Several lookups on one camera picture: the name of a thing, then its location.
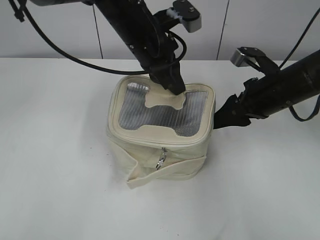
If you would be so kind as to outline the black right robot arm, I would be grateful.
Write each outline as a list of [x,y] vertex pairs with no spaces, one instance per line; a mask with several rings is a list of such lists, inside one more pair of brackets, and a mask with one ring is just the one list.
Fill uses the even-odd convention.
[[251,119],[266,119],[285,109],[290,109],[296,120],[303,121],[293,106],[320,94],[320,52],[284,69],[273,63],[261,70],[264,77],[245,81],[244,91],[230,96],[214,114],[214,129],[245,127]]

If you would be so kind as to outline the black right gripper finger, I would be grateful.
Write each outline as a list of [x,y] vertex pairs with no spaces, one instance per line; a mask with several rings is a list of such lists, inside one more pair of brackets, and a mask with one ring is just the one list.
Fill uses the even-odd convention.
[[236,94],[231,95],[224,105],[214,114],[213,129],[226,127],[246,127],[251,124],[245,108]]

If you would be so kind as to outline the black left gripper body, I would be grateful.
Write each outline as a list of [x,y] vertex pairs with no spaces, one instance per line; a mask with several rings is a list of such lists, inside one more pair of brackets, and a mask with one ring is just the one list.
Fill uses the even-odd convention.
[[176,37],[163,30],[151,14],[125,18],[124,43],[146,73],[164,71],[179,63]]

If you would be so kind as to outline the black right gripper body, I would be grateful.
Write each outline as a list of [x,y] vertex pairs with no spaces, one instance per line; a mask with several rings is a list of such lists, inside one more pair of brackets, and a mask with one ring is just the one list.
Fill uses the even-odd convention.
[[270,98],[269,77],[251,78],[244,82],[244,91],[239,95],[239,103],[244,107],[246,115],[255,119],[266,119]]

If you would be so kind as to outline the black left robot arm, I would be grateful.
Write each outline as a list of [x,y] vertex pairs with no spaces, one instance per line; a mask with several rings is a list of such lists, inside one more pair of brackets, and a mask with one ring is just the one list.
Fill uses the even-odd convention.
[[179,95],[186,90],[180,72],[180,57],[176,57],[177,41],[182,39],[161,27],[160,21],[142,0],[84,0],[83,4],[96,6],[121,40],[138,60],[141,71],[123,71],[100,67],[80,60],[55,45],[40,29],[27,8],[25,0],[11,0],[9,4],[20,22],[28,19],[39,36],[65,58],[101,72],[137,76],[148,74],[150,79],[165,90]]

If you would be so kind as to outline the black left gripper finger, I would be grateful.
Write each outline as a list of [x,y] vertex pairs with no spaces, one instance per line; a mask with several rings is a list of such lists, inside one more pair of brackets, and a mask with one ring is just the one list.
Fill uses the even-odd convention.
[[168,89],[167,74],[164,71],[150,72],[149,77],[152,82],[161,85],[165,90]]
[[186,90],[181,76],[180,63],[173,64],[163,70],[162,87],[174,95],[180,95]]

